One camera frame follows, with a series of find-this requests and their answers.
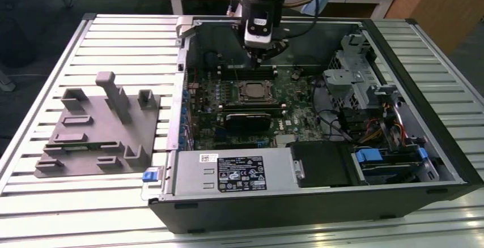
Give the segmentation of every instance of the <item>red wire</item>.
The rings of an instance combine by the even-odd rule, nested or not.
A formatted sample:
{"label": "red wire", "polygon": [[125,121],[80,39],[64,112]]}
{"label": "red wire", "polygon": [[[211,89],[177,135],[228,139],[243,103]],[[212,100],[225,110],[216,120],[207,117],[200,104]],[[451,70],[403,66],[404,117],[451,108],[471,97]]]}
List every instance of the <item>red wire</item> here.
{"label": "red wire", "polygon": [[370,121],[367,122],[364,135],[367,135],[367,132],[368,132],[368,130],[370,130],[370,123],[374,122],[374,121],[376,121],[376,120],[378,120],[378,119],[370,119]]}

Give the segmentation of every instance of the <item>floor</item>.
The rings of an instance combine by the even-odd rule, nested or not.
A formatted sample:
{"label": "floor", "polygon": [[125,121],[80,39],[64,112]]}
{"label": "floor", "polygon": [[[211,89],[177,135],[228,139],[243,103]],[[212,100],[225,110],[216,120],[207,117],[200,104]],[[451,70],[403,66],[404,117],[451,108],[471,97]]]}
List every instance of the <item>floor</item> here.
{"label": "floor", "polygon": [[[30,108],[84,13],[170,14],[169,2],[165,0],[73,0],[72,3],[73,7],[66,8],[62,0],[0,0],[0,20],[2,17],[15,20],[35,52],[35,60],[22,68],[6,68],[0,65],[15,84],[13,92],[0,92],[0,155]],[[185,13],[192,15],[223,15],[227,2],[187,0],[183,7]],[[481,94],[484,94],[484,84],[479,81],[482,75],[479,66],[484,66],[482,45],[484,23],[479,23],[450,55],[450,60]]]}

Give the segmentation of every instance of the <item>white table leg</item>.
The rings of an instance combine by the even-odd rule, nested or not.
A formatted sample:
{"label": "white table leg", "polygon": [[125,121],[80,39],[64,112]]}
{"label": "white table leg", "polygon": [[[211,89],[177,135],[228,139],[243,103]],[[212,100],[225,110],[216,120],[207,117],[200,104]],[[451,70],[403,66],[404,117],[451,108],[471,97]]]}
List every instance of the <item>white table leg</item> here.
{"label": "white table leg", "polygon": [[170,1],[170,9],[173,10],[173,15],[183,15],[183,0],[169,0]]}
{"label": "white table leg", "polygon": [[372,10],[371,19],[383,19],[386,16],[386,12],[390,9],[392,0],[379,0],[379,3]]}

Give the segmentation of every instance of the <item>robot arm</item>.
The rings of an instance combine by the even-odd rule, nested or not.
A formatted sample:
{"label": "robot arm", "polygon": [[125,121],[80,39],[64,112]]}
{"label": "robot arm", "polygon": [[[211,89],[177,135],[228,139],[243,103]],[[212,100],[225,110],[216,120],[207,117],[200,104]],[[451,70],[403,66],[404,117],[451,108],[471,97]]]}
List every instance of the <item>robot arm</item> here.
{"label": "robot arm", "polygon": [[[327,0],[315,1],[312,13],[319,12],[322,9],[319,6],[327,2]],[[284,0],[240,0],[241,19],[240,23],[233,25],[233,29],[253,69],[261,61],[280,54],[288,47],[284,32],[277,28],[283,3]]]}

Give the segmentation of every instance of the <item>white sticker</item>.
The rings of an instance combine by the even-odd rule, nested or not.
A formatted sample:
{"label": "white sticker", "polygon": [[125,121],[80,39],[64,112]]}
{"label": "white sticker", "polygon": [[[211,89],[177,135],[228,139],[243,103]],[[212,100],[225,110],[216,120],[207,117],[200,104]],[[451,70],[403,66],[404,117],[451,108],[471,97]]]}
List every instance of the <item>white sticker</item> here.
{"label": "white sticker", "polygon": [[217,153],[200,153],[199,162],[216,162]]}

